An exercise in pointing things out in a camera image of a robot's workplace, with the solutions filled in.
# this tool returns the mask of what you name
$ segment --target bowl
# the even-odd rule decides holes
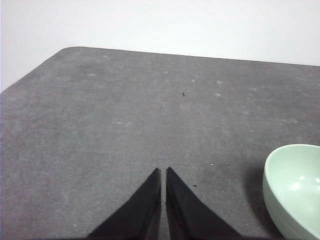
[[[285,238],[320,240],[320,146],[292,144],[271,152],[263,197]]]

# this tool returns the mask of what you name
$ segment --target white wall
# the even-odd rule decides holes
[[[320,1],[1,1],[2,91],[70,46],[319,66]]]

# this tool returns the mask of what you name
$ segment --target table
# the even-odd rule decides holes
[[[2,239],[84,237],[162,170],[244,236],[279,237],[275,148],[320,145],[320,67],[70,47],[1,94]]]

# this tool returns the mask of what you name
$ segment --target ceramic bowl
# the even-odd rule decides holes
[[[320,240],[320,146],[292,144],[270,153],[263,197],[285,238]]]

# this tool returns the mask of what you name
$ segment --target gray felt surface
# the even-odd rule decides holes
[[[168,166],[241,234],[280,236],[264,161],[319,123],[320,67],[63,49],[1,94],[1,239],[84,237]]]

